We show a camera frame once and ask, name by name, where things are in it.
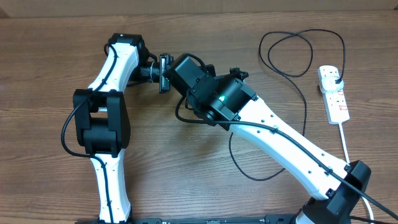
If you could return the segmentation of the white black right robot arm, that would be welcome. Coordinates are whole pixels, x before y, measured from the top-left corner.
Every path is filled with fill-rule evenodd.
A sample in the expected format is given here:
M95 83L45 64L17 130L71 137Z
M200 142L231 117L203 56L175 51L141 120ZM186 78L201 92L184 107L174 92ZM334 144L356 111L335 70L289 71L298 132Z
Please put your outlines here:
M281 120L245 84L239 68L215 74L212 65L179 56L163 73L197 116L196 123L220 125L251 141L289 171L310 194L291 223L348 223L366 190L370 168L347 163L324 150Z

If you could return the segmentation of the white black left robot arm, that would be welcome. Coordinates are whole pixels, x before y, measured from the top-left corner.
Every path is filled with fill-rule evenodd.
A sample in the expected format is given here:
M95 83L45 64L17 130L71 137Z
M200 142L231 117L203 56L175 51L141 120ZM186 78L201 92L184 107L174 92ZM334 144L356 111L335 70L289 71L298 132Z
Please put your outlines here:
M92 162L98 185L100 212L95 223L132 223L132 205L124 177L124 155L131 137L124 91L156 83L160 93L171 89L163 76L174 58L156 57L139 34L113 34L104 46L107 59L96 79L73 94L76 138L83 157Z

